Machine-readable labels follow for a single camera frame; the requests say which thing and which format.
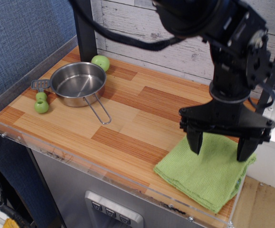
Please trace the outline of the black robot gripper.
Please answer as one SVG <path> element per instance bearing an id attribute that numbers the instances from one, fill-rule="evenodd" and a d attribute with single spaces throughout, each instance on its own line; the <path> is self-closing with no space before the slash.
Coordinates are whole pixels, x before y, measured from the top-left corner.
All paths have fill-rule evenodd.
<path id="1" fill-rule="evenodd" d="M 228 97 L 213 83 L 209 85 L 212 100 L 206 104 L 179 110 L 180 128 L 187 133 L 190 149 L 199 155 L 203 132 L 238 137 L 237 161 L 245 162 L 259 143 L 269 142 L 275 121 L 248 109 L 248 93 Z"/>

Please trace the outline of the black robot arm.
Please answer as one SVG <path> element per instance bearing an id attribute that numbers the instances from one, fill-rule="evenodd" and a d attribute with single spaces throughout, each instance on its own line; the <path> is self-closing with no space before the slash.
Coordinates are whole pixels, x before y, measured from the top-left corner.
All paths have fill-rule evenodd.
<path id="1" fill-rule="evenodd" d="M 257 146 L 270 140 L 275 122 L 245 107 L 256 86 L 265 85 L 273 62 L 267 50 L 265 20 L 240 0 L 156 0 L 165 29 L 179 39 L 199 36 L 209 43 L 214 65 L 209 85 L 212 100 L 180 109 L 180 127 L 190 149 L 199 153 L 203 133 L 239 139 L 237 160 L 246 161 Z"/>

